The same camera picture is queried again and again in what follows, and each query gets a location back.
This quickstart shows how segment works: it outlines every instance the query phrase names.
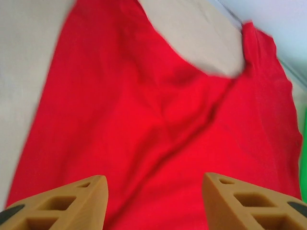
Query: tan plastic part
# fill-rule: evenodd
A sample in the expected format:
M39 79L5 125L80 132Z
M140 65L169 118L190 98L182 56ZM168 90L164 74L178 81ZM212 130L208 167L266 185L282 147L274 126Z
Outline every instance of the tan plastic part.
M16 202L0 230L101 230L107 200L106 177L93 176Z
M287 202L301 200L216 173L203 179L210 230L307 230L307 218Z

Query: red fabric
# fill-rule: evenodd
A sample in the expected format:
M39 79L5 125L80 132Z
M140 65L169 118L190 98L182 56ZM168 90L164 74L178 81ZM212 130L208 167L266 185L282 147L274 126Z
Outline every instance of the red fabric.
M207 229L205 172L300 198L292 85L273 39L252 23L242 33L243 73L209 76L137 1L77 1L7 203L102 174L104 229L191 230Z

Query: white surface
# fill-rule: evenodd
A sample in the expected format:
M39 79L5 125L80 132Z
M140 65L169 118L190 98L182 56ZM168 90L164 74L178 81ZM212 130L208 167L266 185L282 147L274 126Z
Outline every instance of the white surface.
M211 0L220 1L242 21L272 34L278 56L300 69L307 78L307 0Z
M4 204L58 33L72 2L0 0L0 206ZM239 33L231 25L223 29L221 25L229 23L216 17L216 13L204 13L209 7L204 0L140 2L154 26L194 65L232 75L241 70ZM216 38L214 32L219 38L210 44ZM208 58L215 52L215 60ZM298 104L306 99L299 87L294 95Z

